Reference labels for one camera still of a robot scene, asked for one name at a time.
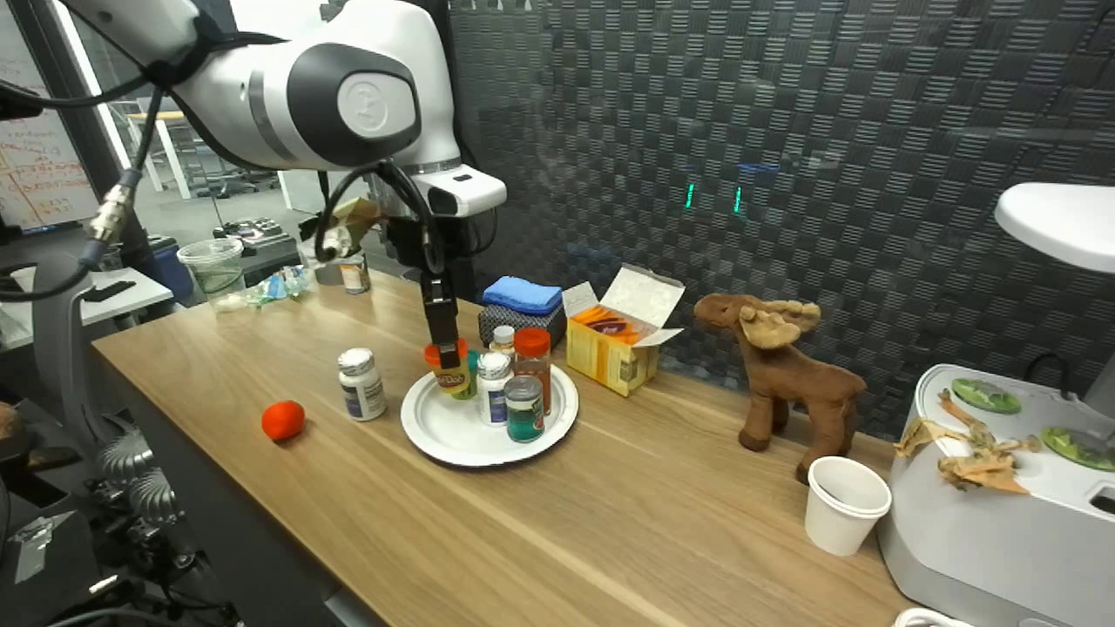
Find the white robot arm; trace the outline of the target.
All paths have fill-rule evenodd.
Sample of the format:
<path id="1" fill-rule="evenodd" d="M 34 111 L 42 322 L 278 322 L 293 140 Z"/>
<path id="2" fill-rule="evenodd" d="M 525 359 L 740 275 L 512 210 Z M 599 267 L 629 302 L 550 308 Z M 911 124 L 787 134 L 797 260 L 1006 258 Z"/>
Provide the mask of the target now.
<path id="1" fill-rule="evenodd" d="M 462 155 L 435 16 L 412 0 L 338 0 L 298 35 L 222 33 L 196 0 L 62 0 L 227 160 L 262 172 L 378 172 L 417 222 L 429 333 L 458 345 L 438 221 L 507 201 Z"/>

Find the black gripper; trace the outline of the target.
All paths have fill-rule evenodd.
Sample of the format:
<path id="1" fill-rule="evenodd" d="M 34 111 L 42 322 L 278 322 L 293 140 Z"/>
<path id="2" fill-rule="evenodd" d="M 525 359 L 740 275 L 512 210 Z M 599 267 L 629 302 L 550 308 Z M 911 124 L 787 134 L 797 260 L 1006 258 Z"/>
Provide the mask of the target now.
<path id="1" fill-rule="evenodd" d="M 458 294 L 448 267 L 442 234 L 434 221 L 417 222 L 417 244 L 422 244 L 422 302 L 426 302 L 429 333 L 435 349 L 452 349 L 462 343 Z"/>

